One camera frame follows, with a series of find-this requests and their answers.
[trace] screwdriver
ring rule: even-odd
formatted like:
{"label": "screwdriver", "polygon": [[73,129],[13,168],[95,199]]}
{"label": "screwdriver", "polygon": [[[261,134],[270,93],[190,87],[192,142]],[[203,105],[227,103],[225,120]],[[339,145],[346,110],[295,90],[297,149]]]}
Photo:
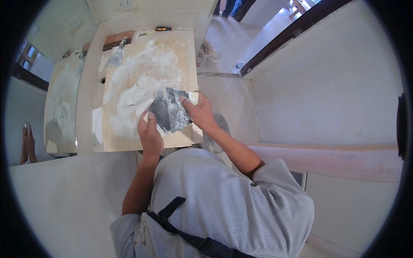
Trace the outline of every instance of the screwdriver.
{"label": "screwdriver", "polygon": [[158,26],[155,29],[156,31],[171,31],[171,30],[183,30],[183,31],[195,31],[190,28],[172,28],[172,27],[164,27],[164,26]]}

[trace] hand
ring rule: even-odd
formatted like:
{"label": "hand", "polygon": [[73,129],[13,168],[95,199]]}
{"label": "hand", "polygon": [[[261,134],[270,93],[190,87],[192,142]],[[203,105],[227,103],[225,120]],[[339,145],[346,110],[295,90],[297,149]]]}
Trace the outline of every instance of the hand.
{"label": "hand", "polygon": [[211,101],[198,90],[194,92],[199,93],[198,104],[196,106],[184,96],[179,97],[179,101],[188,110],[195,125],[206,133],[209,133],[212,129],[218,127],[218,124],[215,122],[214,116],[212,115]]}
{"label": "hand", "polygon": [[33,133],[31,131],[31,125],[28,127],[28,130],[26,128],[27,132],[27,138],[26,138],[26,150],[28,155],[33,155],[34,154],[34,138],[33,138]]}
{"label": "hand", "polygon": [[21,147],[26,150],[27,128],[23,126],[21,129]]}
{"label": "hand", "polygon": [[156,117],[153,113],[148,114],[148,123],[143,120],[146,112],[147,110],[142,113],[138,124],[138,133],[143,147],[143,158],[158,161],[164,149],[164,139],[156,128]]}

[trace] bucket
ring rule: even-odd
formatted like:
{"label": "bucket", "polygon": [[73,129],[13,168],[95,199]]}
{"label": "bucket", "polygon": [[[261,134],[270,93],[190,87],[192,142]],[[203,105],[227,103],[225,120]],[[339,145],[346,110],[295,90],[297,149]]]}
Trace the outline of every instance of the bucket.
{"label": "bucket", "polygon": [[216,64],[219,62],[219,60],[221,60],[221,56],[221,53],[218,52],[218,50],[214,49],[214,51],[207,57],[205,66],[209,68],[216,67]]}

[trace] electrical outlet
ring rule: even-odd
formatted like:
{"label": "electrical outlet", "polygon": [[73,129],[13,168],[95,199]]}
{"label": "electrical outlet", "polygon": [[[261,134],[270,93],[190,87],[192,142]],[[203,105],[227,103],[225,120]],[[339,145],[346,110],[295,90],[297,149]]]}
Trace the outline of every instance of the electrical outlet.
{"label": "electrical outlet", "polygon": [[116,11],[123,11],[130,8],[135,8],[135,3],[133,2],[133,0],[123,0],[115,2]]}
{"label": "electrical outlet", "polygon": [[81,18],[76,18],[73,21],[69,22],[67,24],[68,28],[70,31],[76,30],[80,25],[82,24],[82,19]]}

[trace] plastic bottle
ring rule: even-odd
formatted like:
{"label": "plastic bottle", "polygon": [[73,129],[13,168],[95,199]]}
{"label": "plastic bottle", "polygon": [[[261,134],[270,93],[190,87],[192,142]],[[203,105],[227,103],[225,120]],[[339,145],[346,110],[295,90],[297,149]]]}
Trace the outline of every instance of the plastic bottle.
{"label": "plastic bottle", "polygon": [[238,62],[231,70],[232,73],[237,73],[244,66],[244,62]]}

